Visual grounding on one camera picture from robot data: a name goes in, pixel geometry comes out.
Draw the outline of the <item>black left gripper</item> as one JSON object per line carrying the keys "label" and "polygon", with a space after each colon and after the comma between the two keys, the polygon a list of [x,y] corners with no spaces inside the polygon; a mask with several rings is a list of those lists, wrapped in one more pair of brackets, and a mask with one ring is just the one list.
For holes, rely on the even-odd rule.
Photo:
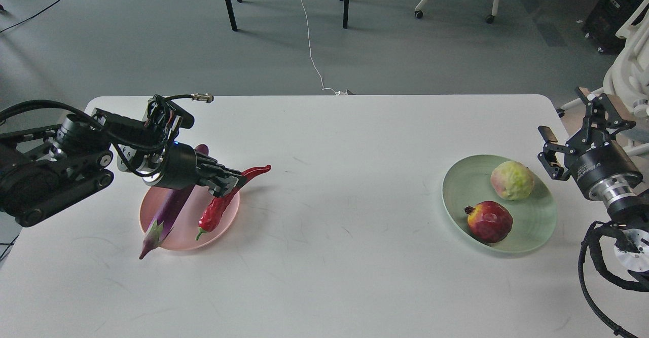
{"label": "black left gripper", "polygon": [[187,144],[172,144],[158,173],[144,178],[143,182],[147,186],[170,190],[183,190],[202,182],[211,195],[220,198],[229,195],[241,177],[241,171],[229,169],[209,157],[209,148],[205,144],[195,148]]}

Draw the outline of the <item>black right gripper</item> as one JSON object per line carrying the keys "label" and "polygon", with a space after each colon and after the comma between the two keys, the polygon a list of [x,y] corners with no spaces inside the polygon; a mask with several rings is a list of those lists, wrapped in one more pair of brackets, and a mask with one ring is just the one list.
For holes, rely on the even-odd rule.
{"label": "black right gripper", "polygon": [[[550,127],[538,126],[543,138],[543,149],[537,158],[551,179],[574,178],[579,190],[587,200],[597,200],[591,189],[601,181],[623,177],[623,181],[634,188],[643,181],[640,170],[628,154],[620,147],[617,135],[636,126],[631,116],[624,116],[609,95],[593,94],[577,88],[577,94],[586,111],[581,129],[576,133],[578,144],[590,148],[584,153],[576,152],[570,145],[561,145]],[[565,154],[565,166],[561,165],[557,153]]]}

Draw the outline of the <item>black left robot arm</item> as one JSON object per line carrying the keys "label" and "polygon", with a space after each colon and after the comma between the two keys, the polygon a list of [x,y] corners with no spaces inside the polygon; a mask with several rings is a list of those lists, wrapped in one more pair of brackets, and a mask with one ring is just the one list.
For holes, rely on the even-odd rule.
{"label": "black left robot arm", "polygon": [[58,125],[2,133],[2,212],[23,227],[37,225],[109,186],[114,156],[123,172],[168,190],[206,186],[213,196],[223,197],[248,183],[239,170],[176,141],[180,129],[194,123],[177,99],[210,103],[213,96],[154,95],[142,120],[99,108],[86,114],[51,100],[26,101],[3,110],[2,120],[38,109],[68,114]]}

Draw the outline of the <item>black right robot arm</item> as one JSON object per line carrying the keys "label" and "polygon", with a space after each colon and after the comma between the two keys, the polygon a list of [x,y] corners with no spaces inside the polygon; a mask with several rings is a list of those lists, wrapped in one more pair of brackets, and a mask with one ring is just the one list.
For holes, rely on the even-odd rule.
{"label": "black right robot arm", "polygon": [[616,324],[593,301],[586,287],[584,263],[591,258],[596,271],[624,290],[647,292],[647,191],[635,188],[643,176],[630,156],[619,146],[618,133],[630,130],[635,121],[625,119],[609,96],[588,93],[578,87],[578,99],[559,107],[558,116],[582,104],[585,114],[579,130],[559,142],[552,130],[540,126],[544,145],[538,160],[552,179],[574,179],[587,200],[604,204],[609,221],[594,221],[587,228],[578,255],[578,280],[593,313],[614,335],[632,333]]}

